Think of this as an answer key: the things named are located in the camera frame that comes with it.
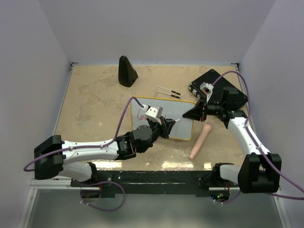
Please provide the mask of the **yellow framed whiteboard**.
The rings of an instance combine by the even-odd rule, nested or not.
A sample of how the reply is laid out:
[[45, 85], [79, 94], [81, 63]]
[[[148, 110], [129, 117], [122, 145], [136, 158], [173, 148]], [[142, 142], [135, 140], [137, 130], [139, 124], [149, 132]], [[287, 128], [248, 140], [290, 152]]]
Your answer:
[[[193, 120], [184, 118], [182, 115], [195, 106], [194, 102], [144, 97], [138, 96], [138, 101], [144, 105], [155, 105], [163, 108], [162, 116], [166, 119], [177, 120], [177, 123], [173, 126], [169, 137], [175, 140], [189, 141], [192, 137]], [[131, 120], [132, 127], [136, 129], [141, 125], [148, 125], [147, 118], [145, 117], [145, 111], [137, 104], [135, 100], [130, 103], [131, 108]]]

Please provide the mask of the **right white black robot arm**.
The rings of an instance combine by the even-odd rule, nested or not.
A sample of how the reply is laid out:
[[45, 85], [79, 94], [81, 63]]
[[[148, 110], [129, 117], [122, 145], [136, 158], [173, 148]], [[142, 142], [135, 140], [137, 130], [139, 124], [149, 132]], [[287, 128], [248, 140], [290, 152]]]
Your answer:
[[221, 100], [210, 102], [213, 86], [203, 83], [202, 95], [196, 105], [183, 114], [184, 118], [203, 122], [207, 116], [219, 118], [234, 135], [245, 154], [242, 165], [217, 163], [212, 170], [212, 182], [221, 187], [228, 181], [237, 184], [242, 193], [275, 193], [279, 188], [282, 160], [271, 154], [261, 143], [240, 109], [240, 100], [246, 100], [235, 87], [224, 87]]

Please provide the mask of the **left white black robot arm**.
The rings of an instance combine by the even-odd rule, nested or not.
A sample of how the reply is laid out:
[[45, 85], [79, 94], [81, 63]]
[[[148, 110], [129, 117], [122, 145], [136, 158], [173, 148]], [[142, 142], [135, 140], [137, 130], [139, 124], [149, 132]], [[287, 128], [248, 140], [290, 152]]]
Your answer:
[[47, 180], [63, 176], [94, 186], [98, 182], [96, 166], [92, 160], [119, 161], [144, 153], [158, 138], [168, 139], [176, 121], [160, 118], [160, 122], [149, 120], [136, 130], [102, 142], [63, 141], [60, 135], [53, 135], [34, 149], [34, 177]]

